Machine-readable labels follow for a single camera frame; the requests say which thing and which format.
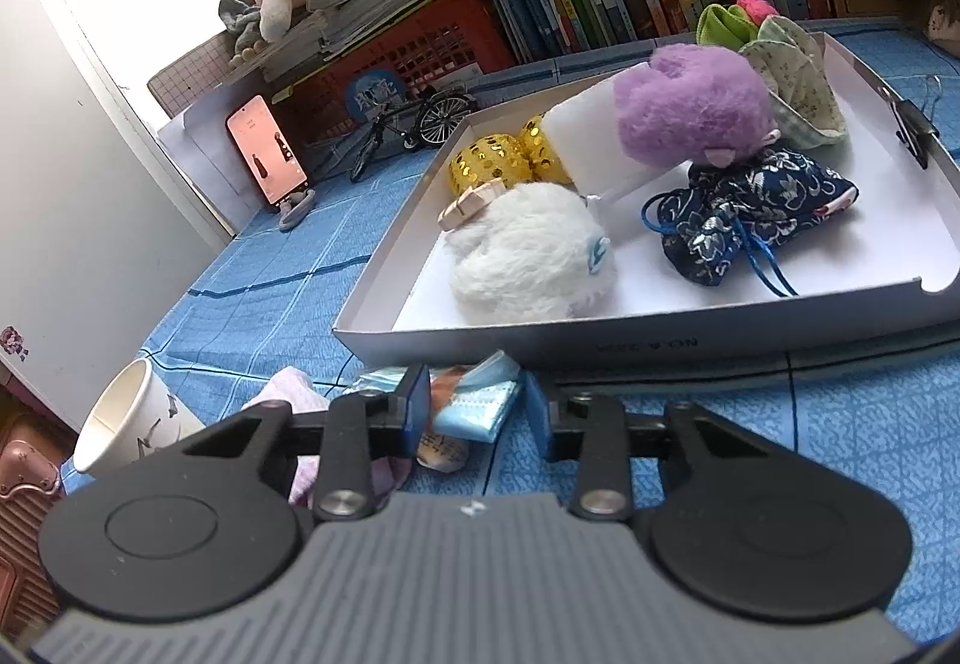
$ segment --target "gold sequin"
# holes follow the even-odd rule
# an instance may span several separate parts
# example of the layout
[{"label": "gold sequin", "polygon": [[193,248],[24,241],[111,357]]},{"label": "gold sequin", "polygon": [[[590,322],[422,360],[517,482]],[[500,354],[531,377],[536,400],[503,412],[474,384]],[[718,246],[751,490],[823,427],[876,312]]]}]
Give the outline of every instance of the gold sequin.
[{"label": "gold sequin", "polygon": [[450,162],[448,175],[455,196],[491,179],[502,179],[507,188],[534,181],[533,170],[520,143],[504,133],[485,136],[461,150]]},{"label": "gold sequin", "polygon": [[541,127],[543,119],[541,115],[537,115],[523,126],[518,139],[520,148],[531,164],[536,181],[569,185],[573,180],[566,173],[560,158],[557,157],[557,153],[553,151],[544,135]]}]

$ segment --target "navy blue floral pouch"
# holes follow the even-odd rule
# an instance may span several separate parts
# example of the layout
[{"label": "navy blue floral pouch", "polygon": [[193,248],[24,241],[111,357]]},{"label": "navy blue floral pouch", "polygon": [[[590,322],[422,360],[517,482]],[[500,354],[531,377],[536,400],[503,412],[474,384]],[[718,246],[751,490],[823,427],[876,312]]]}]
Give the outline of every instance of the navy blue floral pouch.
[{"label": "navy blue floral pouch", "polygon": [[[664,253],[690,282],[717,286],[743,251],[755,273],[779,296],[797,295],[773,250],[850,207],[859,191],[803,153],[771,146],[726,169],[691,166],[689,187],[659,194],[643,222],[662,234]],[[656,223],[647,217],[656,206]],[[765,261],[779,285],[763,271]]]}]

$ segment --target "blue drawstring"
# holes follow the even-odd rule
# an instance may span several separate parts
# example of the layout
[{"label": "blue drawstring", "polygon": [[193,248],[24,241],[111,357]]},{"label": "blue drawstring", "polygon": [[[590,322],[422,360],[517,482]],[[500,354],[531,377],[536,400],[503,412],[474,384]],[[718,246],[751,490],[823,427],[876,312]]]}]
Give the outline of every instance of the blue drawstring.
[{"label": "blue drawstring", "polygon": [[[653,231],[655,234],[662,234],[663,236],[678,236],[679,232],[675,224],[672,225],[659,225],[658,223],[653,223],[650,218],[647,217],[647,212],[650,210],[651,205],[656,201],[663,201],[664,199],[669,199],[671,196],[678,196],[678,194],[683,194],[685,191],[683,189],[678,189],[675,191],[669,191],[669,193],[660,193],[653,196],[648,200],[644,205],[643,209],[640,210],[640,218],[643,220],[643,224]],[[774,256],[774,251],[770,249],[770,245],[767,244],[763,239],[757,236],[757,234],[748,234],[747,229],[743,227],[743,223],[740,222],[740,218],[733,218],[733,230],[736,231],[738,237],[743,247],[744,252],[747,253],[747,260],[750,261],[750,266],[754,270],[754,273],[757,277],[760,278],[762,282],[770,292],[774,295],[779,296],[779,298],[786,298],[787,296],[795,296],[798,293],[793,290],[793,287],[787,282],[784,273],[781,271],[781,268],[776,264],[776,256]],[[780,290],[779,287],[776,287],[770,280],[767,275],[763,273],[763,269],[760,267],[760,262],[757,261],[757,256],[754,254],[754,250],[758,249],[763,253],[763,257],[767,259],[767,263],[770,263],[770,268],[773,269],[774,276],[779,280],[779,283],[784,287],[784,290]]]}]

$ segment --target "miniature bicycle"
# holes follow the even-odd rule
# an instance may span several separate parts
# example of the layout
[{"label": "miniature bicycle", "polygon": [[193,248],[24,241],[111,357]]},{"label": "miniature bicycle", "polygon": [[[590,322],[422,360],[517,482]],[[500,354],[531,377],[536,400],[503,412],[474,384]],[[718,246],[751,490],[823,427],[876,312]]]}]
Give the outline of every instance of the miniature bicycle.
[{"label": "miniature bicycle", "polygon": [[[350,181],[359,182],[373,160],[373,155],[383,145],[384,131],[400,136],[403,148],[413,152],[419,148],[440,148],[450,138],[461,119],[477,110],[477,102],[472,95],[460,90],[429,92],[429,95],[416,101],[393,104],[390,101],[381,104],[380,111],[371,123],[370,130],[357,152],[353,167],[350,169]],[[416,121],[410,130],[405,131],[391,124],[391,119],[403,112],[419,108]]]}]

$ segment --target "black circular cover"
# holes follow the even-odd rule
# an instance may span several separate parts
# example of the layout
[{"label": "black circular cover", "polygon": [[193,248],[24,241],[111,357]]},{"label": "black circular cover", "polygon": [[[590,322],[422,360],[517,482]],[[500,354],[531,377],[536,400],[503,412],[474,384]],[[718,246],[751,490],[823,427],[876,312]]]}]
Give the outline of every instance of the black circular cover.
[{"label": "black circular cover", "polygon": [[810,462],[717,461],[655,513],[656,559],[728,612],[816,623],[885,608],[906,570],[904,516]]},{"label": "black circular cover", "polygon": [[256,594],[296,555],[299,530],[286,500],[245,469],[158,453],[62,500],[38,538],[61,598],[103,617],[159,623]]}]

